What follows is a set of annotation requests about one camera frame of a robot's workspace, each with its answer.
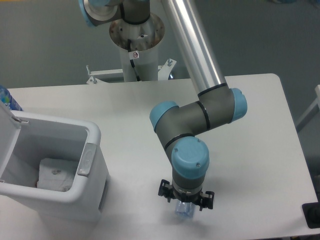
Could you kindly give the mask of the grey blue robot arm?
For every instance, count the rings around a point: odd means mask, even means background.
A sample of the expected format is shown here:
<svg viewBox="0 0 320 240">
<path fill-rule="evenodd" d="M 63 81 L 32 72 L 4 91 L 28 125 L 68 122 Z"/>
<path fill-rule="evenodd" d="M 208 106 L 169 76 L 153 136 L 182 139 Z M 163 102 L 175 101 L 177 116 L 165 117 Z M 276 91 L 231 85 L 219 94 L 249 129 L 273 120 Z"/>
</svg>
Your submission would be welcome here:
<svg viewBox="0 0 320 240">
<path fill-rule="evenodd" d="M 120 51 L 126 82 L 160 79 L 157 47 L 163 40 L 165 27 L 151 12 L 150 1 L 81 0 L 78 4 L 87 25 L 110 23 L 109 35 Z M 244 117 L 247 100 L 239 89 L 228 86 L 221 73 L 194 1 L 164 0 L 162 6 L 198 100 L 185 106 L 165 101 L 150 112 L 153 130 L 172 167 L 172 181 L 162 180 L 158 195 L 179 200 L 182 209 L 187 205 L 212 209 L 215 194 L 203 191 L 210 164 L 209 150 L 197 136 Z"/>
</svg>

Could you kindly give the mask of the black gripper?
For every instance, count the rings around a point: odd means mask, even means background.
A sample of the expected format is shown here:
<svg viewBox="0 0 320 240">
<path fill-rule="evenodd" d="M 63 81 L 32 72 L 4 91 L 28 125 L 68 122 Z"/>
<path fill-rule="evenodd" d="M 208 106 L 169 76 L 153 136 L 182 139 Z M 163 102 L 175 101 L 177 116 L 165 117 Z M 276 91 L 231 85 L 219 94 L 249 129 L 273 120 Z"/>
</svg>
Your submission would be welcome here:
<svg viewBox="0 0 320 240">
<path fill-rule="evenodd" d="M 203 185 L 192 189 L 179 188 L 177 185 L 170 184 L 169 181 L 162 179 L 158 189 L 158 196 L 166 198 L 168 203 L 171 200 L 179 200 L 183 203 L 195 203 L 199 199 L 200 211 L 203 209 L 212 210 L 215 193 L 213 191 L 203 193 L 202 189 Z"/>
</svg>

